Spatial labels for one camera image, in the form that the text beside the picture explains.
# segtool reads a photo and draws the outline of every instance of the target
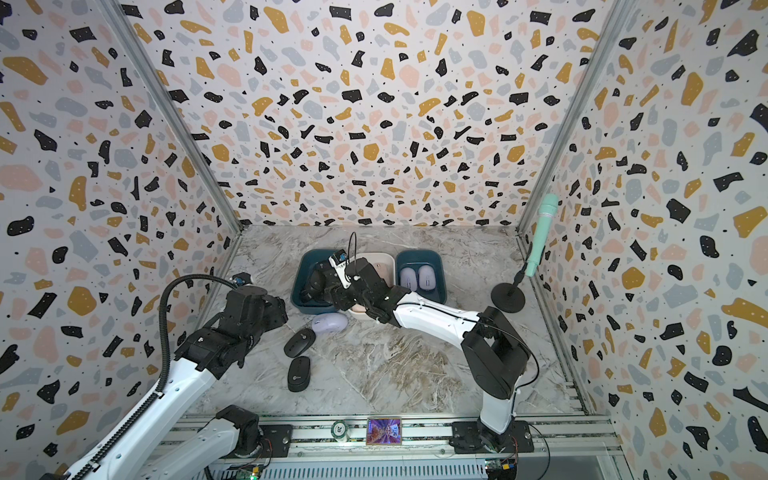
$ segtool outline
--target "small screen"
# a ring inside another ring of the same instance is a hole
[[[368,419],[366,445],[401,445],[400,419]]]

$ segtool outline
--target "black computer mouse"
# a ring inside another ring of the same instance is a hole
[[[300,356],[293,359],[288,367],[288,390],[301,392],[310,386],[310,358]]]
[[[288,343],[283,347],[283,351],[286,353],[286,356],[295,359],[315,343],[315,338],[317,338],[317,335],[315,335],[312,329],[301,329],[296,332],[296,335],[290,337]]]

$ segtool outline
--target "purple computer mouse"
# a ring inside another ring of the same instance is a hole
[[[337,333],[344,330],[348,323],[343,313],[321,313],[312,319],[312,330],[315,333]]]

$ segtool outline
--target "patterned wall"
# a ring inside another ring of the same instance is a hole
[[[158,298],[234,237],[94,6],[0,2],[0,478],[62,472],[147,391]],[[172,345],[206,288],[178,289]]]
[[[641,2],[551,191],[542,279],[637,478],[768,478],[768,2]]]
[[[240,219],[516,224],[604,0],[132,0]]]

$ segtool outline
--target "gray marble surface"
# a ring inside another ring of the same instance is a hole
[[[311,316],[290,303],[301,256],[315,248],[345,248],[357,232],[360,253],[428,248],[442,257],[448,302],[463,310],[491,305],[491,288],[511,281],[522,257],[514,231],[504,227],[250,227],[243,233],[230,274],[246,271],[253,282],[286,301],[288,323],[265,333],[246,358],[224,374],[189,413],[214,414],[229,404],[270,415],[453,413],[478,415],[481,390],[461,350],[410,329],[373,319],[349,319],[336,334],[321,334],[305,353],[312,361],[310,386],[290,392],[286,384],[291,359],[283,345]],[[564,377],[530,283],[527,302],[506,314],[537,356],[541,375],[518,396],[518,413],[572,413]],[[214,310],[223,307],[220,290]],[[530,361],[525,381],[535,374]]]

